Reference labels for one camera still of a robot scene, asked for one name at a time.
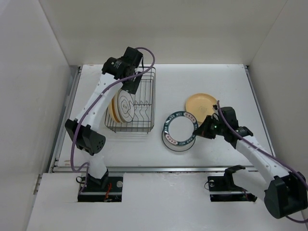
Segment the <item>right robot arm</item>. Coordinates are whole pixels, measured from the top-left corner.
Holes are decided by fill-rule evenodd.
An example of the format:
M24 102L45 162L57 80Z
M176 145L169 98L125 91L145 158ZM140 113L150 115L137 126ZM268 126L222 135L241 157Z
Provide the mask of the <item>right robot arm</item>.
M227 190L248 191L261 199L276 219L289 218L291 214L307 209L308 185L305 177L268 154L251 130L239 126L232 107L215 104L214 109L215 113L207 116L193 134L207 139L222 136L257 170L254 174L242 165L225 169L223 184Z

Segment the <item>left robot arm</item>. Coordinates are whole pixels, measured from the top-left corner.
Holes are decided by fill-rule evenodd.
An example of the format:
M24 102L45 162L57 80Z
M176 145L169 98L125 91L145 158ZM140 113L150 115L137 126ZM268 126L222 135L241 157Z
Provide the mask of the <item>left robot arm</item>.
M101 150L106 138L98 132L99 125L109 104L119 90L134 94L141 77L147 70L137 71L143 60L142 47L127 47L119 58L110 57L103 64L101 75L86 105L74 119L65 122L65 129L72 144L70 166L73 172L86 167L85 185L89 184L97 191L102 191L108 184L108 169L104 164ZM89 159L76 168L74 165L75 149L85 151Z

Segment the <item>tan plastic plate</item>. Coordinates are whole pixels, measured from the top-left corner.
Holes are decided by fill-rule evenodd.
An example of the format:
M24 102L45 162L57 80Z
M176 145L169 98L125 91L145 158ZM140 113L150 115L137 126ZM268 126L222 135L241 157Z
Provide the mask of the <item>tan plastic plate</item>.
M197 93L187 99L185 109L196 118L200 125L208 115L211 116L214 113L213 105L216 103L217 100L213 96L205 93Z

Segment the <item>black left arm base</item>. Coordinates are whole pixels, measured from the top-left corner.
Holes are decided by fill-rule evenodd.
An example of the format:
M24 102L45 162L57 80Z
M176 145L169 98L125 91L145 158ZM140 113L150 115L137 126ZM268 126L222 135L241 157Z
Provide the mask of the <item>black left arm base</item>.
M123 176L109 176L103 188L92 183L85 185L86 177L77 177L79 184L78 202L122 202Z

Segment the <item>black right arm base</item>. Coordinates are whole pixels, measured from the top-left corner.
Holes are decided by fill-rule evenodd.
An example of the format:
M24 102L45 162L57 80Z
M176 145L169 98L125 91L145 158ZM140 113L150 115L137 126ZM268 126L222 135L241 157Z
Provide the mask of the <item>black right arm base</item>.
M257 197L238 186L228 186L224 176L208 176L211 202L255 202Z

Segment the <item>white bowl green band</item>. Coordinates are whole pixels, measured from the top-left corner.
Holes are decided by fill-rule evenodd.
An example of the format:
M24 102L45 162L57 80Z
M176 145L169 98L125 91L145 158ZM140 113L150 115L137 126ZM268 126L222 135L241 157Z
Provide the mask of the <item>white bowl green band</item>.
M178 146L189 144L195 139L193 132L198 129L196 118L186 111L177 111L171 114L164 122L162 135Z

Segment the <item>yellow plate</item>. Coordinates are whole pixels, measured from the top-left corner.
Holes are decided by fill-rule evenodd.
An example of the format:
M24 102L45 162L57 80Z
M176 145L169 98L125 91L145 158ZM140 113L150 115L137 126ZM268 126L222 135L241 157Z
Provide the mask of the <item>yellow plate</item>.
M115 114L113 110L113 100L111 100L111 102L108 105L108 111L109 111L109 115L112 118L112 120L116 122L116 118L115 118Z

